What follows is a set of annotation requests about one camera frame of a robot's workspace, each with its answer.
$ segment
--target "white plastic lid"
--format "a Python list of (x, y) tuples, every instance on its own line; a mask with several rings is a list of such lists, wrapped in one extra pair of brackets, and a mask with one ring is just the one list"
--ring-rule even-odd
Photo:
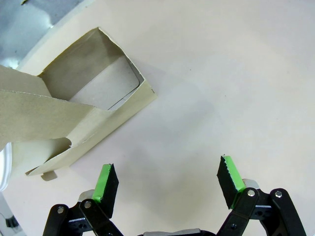
[(12, 168), (12, 145), (7, 143), (4, 149), (0, 152), (0, 191), (5, 190), (8, 186), (8, 181)]

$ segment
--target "metal bolt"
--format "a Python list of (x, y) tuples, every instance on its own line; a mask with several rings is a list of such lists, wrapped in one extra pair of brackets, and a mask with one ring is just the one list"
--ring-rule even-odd
[(277, 191), (277, 192), (275, 193), (275, 195), (276, 195), (277, 198), (280, 198), (280, 197), (282, 197), (282, 192)]
[(91, 205), (92, 205), (92, 204), (91, 204), (91, 202), (89, 202), (89, 201), (87, 201), (87, 202), (84, 203), (84, 207), (85, 207), (85, 208), (90, 208)]
[(63, 213), (63, 210), (64, 210), (63, 206), (58, 207), (58, 210), (57, 210), (58, 214)]
[(255, 192), (253, 190), (248, 190), (247, 192), (248, 196), (253, 197), (255, 196)]

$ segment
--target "white table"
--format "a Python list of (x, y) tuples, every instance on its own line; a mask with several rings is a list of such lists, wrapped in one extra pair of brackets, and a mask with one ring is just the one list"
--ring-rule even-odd
[[(217, 232), (229, 213), (216, 177), (222, 154), (263, 191), (285, 188), (315, 234), (312, 1), (97, 0), (86, 9), (158, 99), (57, 179), (9, 183), (4, 195), (27, 235), (42, 234), (54, 204), (71, 207), (94, 188), (105, 163), (115, 163), (120, 180), (112, 220), (124, 235)], [(20, 69), (38, 74), (58, 50)], [(244, 235), (264, 230), (251, 221)]]

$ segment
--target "cardboard box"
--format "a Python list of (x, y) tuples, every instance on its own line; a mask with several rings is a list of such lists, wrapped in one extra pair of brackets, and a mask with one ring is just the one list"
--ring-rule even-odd
[(156, 98), (101, 29), (63, 51), (38, 76), (0, 67), (0, 149), (12, 143), (11, 176), (71, 165)]

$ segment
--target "green gripper pad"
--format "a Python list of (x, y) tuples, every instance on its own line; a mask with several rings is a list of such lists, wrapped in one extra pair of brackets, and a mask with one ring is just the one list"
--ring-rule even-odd
[(108, 218), (113, 215), (118, 183), (114, 165), (103, 165), (92, 199), (99, 203)]
[(239, 195), (246, 186), (230, 156), (221, 157), (217, 176), (227, 207), (233, 209)]

